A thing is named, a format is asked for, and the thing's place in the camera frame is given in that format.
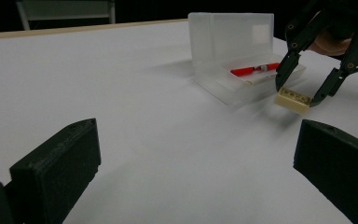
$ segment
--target red object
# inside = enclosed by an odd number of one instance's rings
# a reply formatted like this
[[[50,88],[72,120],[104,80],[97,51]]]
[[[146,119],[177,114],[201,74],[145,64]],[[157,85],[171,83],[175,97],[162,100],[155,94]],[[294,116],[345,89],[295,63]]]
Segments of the red object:
[[[254,72],[266,72],[269,70],[275,70],[279,66],[279,63],[268,63],[263,65],[258,65],[255,67],[246,67],[246,68],[238,68],[232,69],[230,72],[237,77],[249,76]]]

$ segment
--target red pen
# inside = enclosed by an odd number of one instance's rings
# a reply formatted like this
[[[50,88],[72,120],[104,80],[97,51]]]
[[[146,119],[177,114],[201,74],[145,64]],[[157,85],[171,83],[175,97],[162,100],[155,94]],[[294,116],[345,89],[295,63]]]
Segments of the red pen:
[[[237,77],[244,77],[244,76],[249,76],[254,72],[266,72],[269,70],[274,70],[277,69],[278,66],[279,63],[267,63],[255,67],[232,69],[230,72]]]

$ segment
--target clear plastic box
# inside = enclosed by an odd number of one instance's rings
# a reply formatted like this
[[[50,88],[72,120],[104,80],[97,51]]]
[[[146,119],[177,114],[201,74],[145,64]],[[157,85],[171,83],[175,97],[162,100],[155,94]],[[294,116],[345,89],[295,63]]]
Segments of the clear plastic box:
[[[237,77],[231,69],[280,63],[273,53],[273,14],[188,14],[192,62],[196,81],[227,105],[253,102],[276,93],[276,71]],[[285,85],[295,84],[305,67],[301,64]]]

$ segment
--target table surface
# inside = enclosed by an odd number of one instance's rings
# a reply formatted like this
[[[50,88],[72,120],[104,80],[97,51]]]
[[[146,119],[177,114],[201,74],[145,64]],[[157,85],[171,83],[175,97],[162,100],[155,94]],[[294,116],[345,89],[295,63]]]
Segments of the table surface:
[[[358,137],[358,73],[301,117],[274,95],[225,105],[198,85],[187,21],[68,31],[0,34],[2,183],[64,126],[96,118],[103,162],[64,223],[350,223],[293,157],[302,119]],[[339,63],[301,54],[296,88],[316,91]]]

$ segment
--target yellow block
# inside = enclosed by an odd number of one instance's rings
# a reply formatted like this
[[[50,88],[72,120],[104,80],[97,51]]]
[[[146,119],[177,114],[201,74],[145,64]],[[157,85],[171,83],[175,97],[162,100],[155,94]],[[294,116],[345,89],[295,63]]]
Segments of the yellow block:
[[[275,97],[275,104],[304,116],[310,109],[310,97],[281,87]]]

